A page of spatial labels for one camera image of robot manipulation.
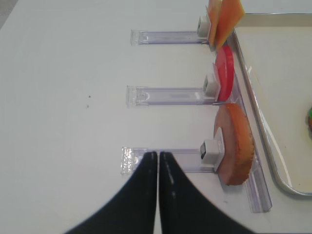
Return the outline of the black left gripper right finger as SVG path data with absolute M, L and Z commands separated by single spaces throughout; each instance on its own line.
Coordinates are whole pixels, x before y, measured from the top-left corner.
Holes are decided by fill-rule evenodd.
M 163 234 L 251 234 L 211 203 L 170 152 L 159 156 L 159 210 Z

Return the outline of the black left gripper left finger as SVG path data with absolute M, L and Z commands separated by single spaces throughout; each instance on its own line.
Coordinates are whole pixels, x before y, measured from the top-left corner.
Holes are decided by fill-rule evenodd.
M 152 234 L 157 201 L 157 153 L 145 153 L 121 190 L 69 234 Z

